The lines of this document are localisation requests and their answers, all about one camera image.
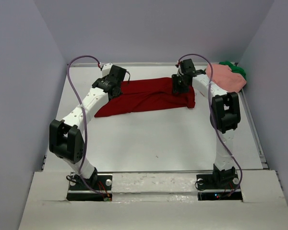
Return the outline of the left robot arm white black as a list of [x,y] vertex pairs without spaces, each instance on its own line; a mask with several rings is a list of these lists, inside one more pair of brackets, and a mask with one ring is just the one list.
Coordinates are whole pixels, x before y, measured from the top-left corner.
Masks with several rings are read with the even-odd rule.
[[85,189],[93,189],[97,182],[97,169],[86,157],[87,125],[96,113],[111,99],[119,97],[121,84],[128,73],[126,69],[105,64],[86,96],[77,94],[78,105],[61,120],[49,125],[49,151],[63,159],[76,174],[76,182]]

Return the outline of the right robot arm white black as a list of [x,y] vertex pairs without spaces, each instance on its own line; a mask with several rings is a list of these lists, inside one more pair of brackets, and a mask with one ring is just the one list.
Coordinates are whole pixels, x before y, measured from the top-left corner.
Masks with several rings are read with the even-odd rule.
[[233,155],[234,132],[241,120],[239,96],[215,84],[212,75],[197,70],[191,59],[179,60],[176,67],[177,73],[171,76],[172,92],[185,93],[190,87],[199,91],[208,100],[210,123],[216,132],[213,171],[197,175],[195,187],[199,191],[232,189],[240,184],[236,170],[241,167]]

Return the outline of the dark red t shirt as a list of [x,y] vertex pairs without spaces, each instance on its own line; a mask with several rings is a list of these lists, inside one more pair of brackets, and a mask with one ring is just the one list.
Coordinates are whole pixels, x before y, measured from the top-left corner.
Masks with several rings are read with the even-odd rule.
[[187,93],[173,93],[169,77],[124,81],[122,95],[111,99],[98,110],[95,118],[127,113],[195,107],[195,92],[190,86]]

